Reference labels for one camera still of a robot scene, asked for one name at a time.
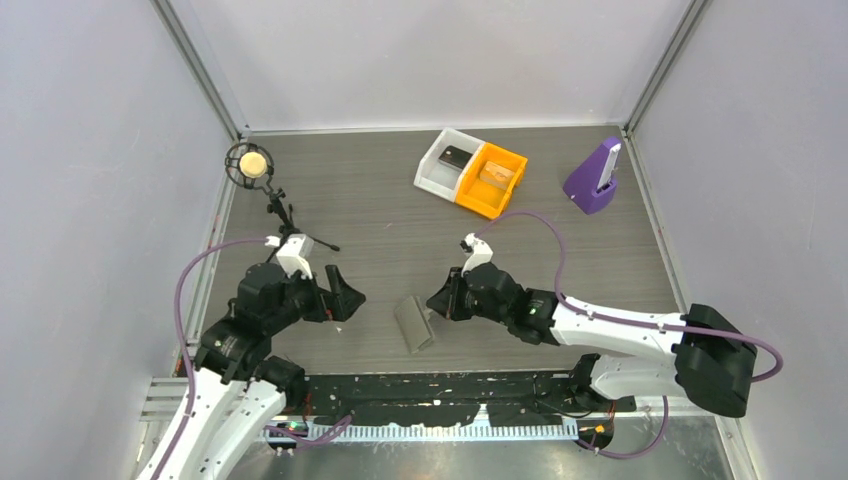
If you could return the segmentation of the beige card holder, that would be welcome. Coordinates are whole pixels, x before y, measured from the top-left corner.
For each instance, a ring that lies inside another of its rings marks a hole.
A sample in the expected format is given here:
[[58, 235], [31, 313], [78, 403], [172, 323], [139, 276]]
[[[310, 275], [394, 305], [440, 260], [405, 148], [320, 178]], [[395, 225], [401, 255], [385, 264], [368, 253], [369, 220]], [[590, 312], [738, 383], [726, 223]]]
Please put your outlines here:
[[429, 311], [417, 296], [408, 296], [402, 300], [394, 310], [394, 317], [411, 355], [428, 348], [434, 342]]

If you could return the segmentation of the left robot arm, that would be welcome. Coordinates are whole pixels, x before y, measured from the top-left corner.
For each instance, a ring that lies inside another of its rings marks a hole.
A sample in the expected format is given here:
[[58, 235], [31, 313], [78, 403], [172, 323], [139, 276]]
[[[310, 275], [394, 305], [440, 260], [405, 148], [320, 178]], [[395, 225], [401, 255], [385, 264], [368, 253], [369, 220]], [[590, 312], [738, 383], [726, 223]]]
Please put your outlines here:
[[337, 266], [325, 272], [327, 288], [276, 263], [246, 271], [227, 314], [201, 336], [190, 384], [139, 478], [225, 479], [273, 417], [305, 405], [305, 371], [272, 355], [273, 337], [300, 320], [344, 322], [366, 301]]

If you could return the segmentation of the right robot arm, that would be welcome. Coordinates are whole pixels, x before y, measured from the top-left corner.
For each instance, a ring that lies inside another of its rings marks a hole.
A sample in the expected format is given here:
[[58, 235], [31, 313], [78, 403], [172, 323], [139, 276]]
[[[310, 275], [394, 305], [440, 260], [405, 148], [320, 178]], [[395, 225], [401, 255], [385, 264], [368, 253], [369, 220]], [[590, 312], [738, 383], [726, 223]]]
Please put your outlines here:
[[491, 320], [525, 343], [588, 348], [568, 384], [581, 410], [624, 397], [667, 396], [723, 417], [747, 413], [757, 348], [707, 305], [650, 314], [573, 297], [559, 301], [552, 291], [521, 286], [492, 263], [451, 268], [425, 305], [452, 321]]

